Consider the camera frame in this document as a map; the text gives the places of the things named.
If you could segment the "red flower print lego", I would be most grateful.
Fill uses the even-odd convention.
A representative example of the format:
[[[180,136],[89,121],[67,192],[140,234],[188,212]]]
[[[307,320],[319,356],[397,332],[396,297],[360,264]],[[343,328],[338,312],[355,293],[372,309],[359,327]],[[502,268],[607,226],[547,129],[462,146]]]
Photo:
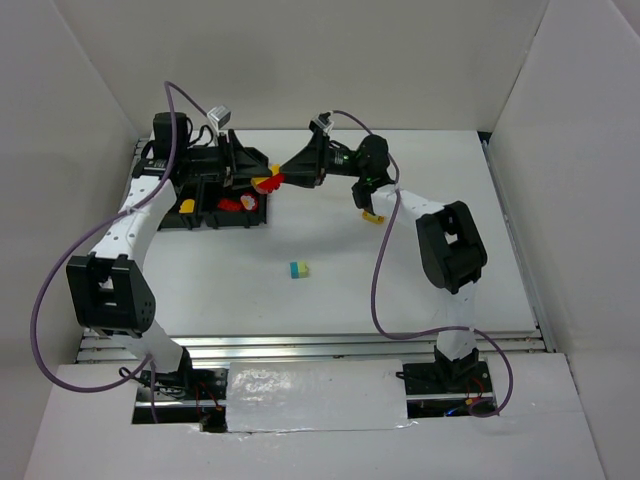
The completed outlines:
[[[240,202],[245,211],[253,212],[259,207],[259,198],[251,193],[245,193],[240,197]]]

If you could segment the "red and yellow curved lego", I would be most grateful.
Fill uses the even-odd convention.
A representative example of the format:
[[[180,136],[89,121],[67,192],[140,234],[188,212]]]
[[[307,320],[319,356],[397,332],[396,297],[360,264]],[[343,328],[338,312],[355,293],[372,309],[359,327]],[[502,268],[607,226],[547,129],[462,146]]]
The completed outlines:
[[[278,190],[282,185],[282,183],[284,182],[284,180],[285,180],[285,175],[282,173],[278,173],[270,177],[253,179],[252,185],[253,185],[253,188],[259,194],[268,195]]]

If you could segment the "yellow curved lego top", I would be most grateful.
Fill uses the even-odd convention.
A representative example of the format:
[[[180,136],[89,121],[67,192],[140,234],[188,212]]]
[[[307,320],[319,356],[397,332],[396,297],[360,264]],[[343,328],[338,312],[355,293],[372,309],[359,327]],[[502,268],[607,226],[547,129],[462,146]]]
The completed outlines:
[[[269,169],[271,171],[271,174],[267,177],[254,177],[251,179],[251,185],[253,186],[254,189],[260,189],[261,188],[261,184],[263,184],[264,182],[267,182],[268,185],[271,182],[271,179],[276,177],[279,173],[280,173],[280,165],[279,164],[273,164],[269,166]]]

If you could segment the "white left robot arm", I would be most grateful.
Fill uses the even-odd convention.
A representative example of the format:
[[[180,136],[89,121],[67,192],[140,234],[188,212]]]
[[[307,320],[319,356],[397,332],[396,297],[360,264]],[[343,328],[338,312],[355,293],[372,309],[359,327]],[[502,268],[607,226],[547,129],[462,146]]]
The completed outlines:
[[[72,256],[66,275],[80,325],[113,339],[138,359],[151,362],[141,374],[150,389],[187,392],[200,378],[186,348],[156,319],[157,302],[143,275],[147,251],[160,229],[193,230],[259,226],[267,198],[252,180],[271,174],[259,150],[244,147],[223,128],[231,113],[208,112],[194,136],[184,113],[162,112],[142,147],[125,198],[126,215],[114,221],[86,255]]]

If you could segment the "red long lego brick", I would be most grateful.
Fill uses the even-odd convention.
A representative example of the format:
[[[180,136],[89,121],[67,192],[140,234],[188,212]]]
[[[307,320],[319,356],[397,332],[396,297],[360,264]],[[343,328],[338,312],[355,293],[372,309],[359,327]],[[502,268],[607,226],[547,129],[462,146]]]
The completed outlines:
[[[217,204],[217,209],[229,212],[239,212],[243,210],[241,202],[233,199],[221,198]]]

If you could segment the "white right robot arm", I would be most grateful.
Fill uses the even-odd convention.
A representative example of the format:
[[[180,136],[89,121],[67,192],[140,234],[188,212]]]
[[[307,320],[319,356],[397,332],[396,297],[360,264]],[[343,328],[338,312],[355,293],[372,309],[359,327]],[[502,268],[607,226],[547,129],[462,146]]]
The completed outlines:
[[[424,274],[441,295],[445,324],[434,329],[432,380],[444,387],[465,383],[479,361],[474,333],[476,286],[488,255],[468,206],[442,204],[399,185],[399,168],[387,141],[368,134],[351,150],[322,130],[280,169],[287,184],[321,185],[329,175],[355,178],[352,196],[357,208],[415,231]]]

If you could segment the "yellow oval lego brick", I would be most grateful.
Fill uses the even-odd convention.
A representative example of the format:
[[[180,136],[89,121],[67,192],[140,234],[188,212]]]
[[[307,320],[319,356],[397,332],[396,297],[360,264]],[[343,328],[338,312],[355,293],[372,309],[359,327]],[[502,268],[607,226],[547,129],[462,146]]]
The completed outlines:
[[[180,214],[193,214],[195,211],[195,200],[194,199],[186,199],[184,200],[179,208]]]

